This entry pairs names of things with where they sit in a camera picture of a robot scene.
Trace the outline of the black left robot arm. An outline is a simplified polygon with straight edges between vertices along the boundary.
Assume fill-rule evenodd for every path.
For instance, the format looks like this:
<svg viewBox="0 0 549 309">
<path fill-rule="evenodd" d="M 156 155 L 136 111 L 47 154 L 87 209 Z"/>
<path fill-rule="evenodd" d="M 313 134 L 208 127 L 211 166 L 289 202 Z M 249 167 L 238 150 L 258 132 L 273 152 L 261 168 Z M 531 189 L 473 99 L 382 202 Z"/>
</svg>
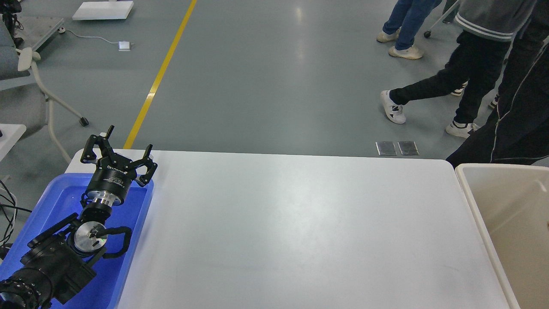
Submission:
<svg viewBox="0 0 549 309">
<path fill-rule="evenodd" d="M 1 281 L 3 309 L 49 309 L 52 299 L 67 303 L 96 276 L 93 266 L 101 258 L 124 255 L 130 248 L 130 227 L 106 227 L 115 206 L 121 206 L 132 182 L 145 187 L 157 163 L 148 145 L 139 160 L 116 153 L 106 135 L 90 135 L 81 155 L 94 164 L 94 174 L 81 196 L 82 211 L 73 213 L 28 242 L 22 268 Z"/>
</svg>

